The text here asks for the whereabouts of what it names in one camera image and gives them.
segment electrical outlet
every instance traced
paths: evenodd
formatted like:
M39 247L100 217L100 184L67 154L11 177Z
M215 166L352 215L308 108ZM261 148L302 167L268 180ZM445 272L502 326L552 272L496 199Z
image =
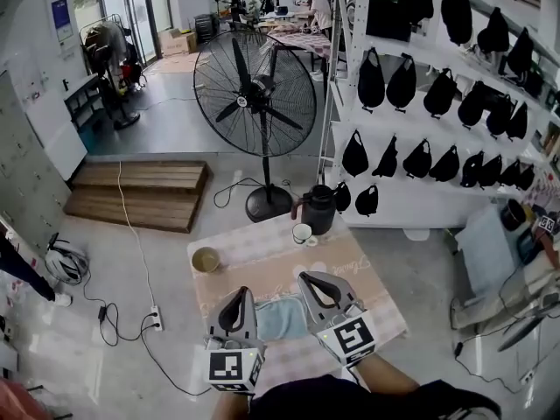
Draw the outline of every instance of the electrical outlet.
M535 370L529 370L524 376L521 377L521 385L525 386L528 382L530 382L535 377Z
M153 316L151 317L152 324L159 324L156 326L155 329L157 332L162 332L164 330L164 321L161 319L161 312L159 310L159 306L154 305L151 307L151 313Z

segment black kettle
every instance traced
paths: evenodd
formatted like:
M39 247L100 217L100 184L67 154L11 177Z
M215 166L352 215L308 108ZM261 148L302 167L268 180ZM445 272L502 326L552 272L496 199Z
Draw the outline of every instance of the black kettle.
M326 185L315 185L291 208L291 218L296 219L298 207L302 207L301 221L311 227L314 235L328 232L333 224L336 212L336 190Z

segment wooden step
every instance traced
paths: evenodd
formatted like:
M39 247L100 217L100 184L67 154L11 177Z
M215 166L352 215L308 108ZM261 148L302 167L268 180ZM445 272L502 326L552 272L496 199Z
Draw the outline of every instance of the wooden step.
M201 195L181 192L154 192L124 188L124 201L130 224L189 233L198 211ZM126 225L123 201L118 187L79 187L64 207L66 214L95 221Z
M118 163L85 164L72 183L76 188L113 187L118 176ZM201 194L207 178L204 162L122 162L122 188Z

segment cardboard box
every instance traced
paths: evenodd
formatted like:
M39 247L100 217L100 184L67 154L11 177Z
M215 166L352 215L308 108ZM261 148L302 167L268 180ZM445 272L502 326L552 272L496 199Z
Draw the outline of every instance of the cardboard box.
M181 53L196 53L196 33L182 33L177 28L162 31L158 34L161 53L172 56Z

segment gray floor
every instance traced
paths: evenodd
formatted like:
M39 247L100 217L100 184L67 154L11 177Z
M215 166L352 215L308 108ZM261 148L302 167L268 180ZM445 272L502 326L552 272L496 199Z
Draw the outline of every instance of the gray floor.
M309 53L298 54L311 67ZM115 131L107 120L92 151L96 156L141 153L239 152L222 140L208 125L194 98L192 73L148 74L145 89L130 97L128 107L140 112L140 120ZM317 156L321 138L323 85L314 81L317 116L311 134L292 154Z
M303 162L284 160L277 161L272 169L273 180L291 178L293 191L301 194L309 188L312 173L302 173ZM147 340L164 368L185 389L191 387L193 351L204 334L186 245L249 224L242 207L250 188L237 187L224 209L213 203L216 191L248 176L247 171L241 176L240 171L235 174L238 164L229 160L214 169L191 234L139 229L156 303L165 323L164 332L148 332ZM246 170L246 165L239 168ZM308 169L314 165L311 161ZM465 297L469 290L460 257L452 256L448 248L447 233L432 231L426 242L411 242L400 230L355 229L353 234L409 325L407 337L393 340L380 351L383 357L421 383L444 379L492 397L506 419L543 416L560 392L560 353L551 352L560 339L560 320L547 319L542 325L540 352L534 334L506 353L496 352L499 334L481 338L478 343L471 341L465 347L461 360L473 372L478 369L487 379L501 377L512 389L520 390L510 395L498 382L488 384L469 376L453 360L459 336L449 328L448 307L454 295ZM87 294L117 303L121 334L135 336L151 301L134 235L127 227L68 217L61 236L83 247L90 256L93 278ZM178 392L139 341L105 346L99 336L99 304L84 300L81 286L69 291L74 294L69 308L53 307L30 292L18 312L20 336L16 346L21 353L21 381L27 386L44 384L80 420L210 417L214 392L196 399ZM522 387L519 378L535 365L539 354L544 357L549 353L532 383Z

